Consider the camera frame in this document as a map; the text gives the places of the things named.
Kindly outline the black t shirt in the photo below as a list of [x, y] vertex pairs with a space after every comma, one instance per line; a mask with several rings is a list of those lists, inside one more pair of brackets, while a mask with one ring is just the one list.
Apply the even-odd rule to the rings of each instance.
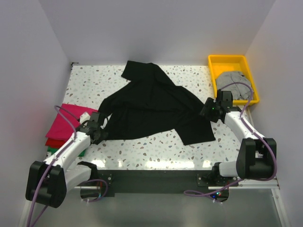
[[98, 112], [109, 117], [107, 140], [134, 140], [174, 129], [184, 145], [214, 141], [204, 104], [176, 86], [156, 64], [128, 61], [121, 75], [129, 83], [105, 98]]

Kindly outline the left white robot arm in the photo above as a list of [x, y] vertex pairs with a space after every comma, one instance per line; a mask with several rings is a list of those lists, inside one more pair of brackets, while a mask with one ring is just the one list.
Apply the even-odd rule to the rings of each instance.
[[81, 161], [69, 169], [78, 155], [92, 144], [98, 145], [108, 133], [102, 128], [106, 115], [93, 112], [75, 129], [66, 143], [44, 161], [35, 161], [29, 169], [25, 197], [28, 201], [57, 208], [68, 191], [81, 183], [94, 185], [98, 181], [97, 166]]

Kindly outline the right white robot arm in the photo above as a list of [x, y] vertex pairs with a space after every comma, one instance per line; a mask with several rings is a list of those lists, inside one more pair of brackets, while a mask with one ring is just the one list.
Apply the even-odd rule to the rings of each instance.
[[276, 141], [259, 133], [243, 116], [243, 111], [233, 106], [231, 91], [217, 91], [216, 99], [208, 98], [200, 113], [211, 122], [221, 121], [241, 143], [237, 160], [215, 164], [211, 181], [223, 185], [228, 177], [267, 181], [276, 176]]

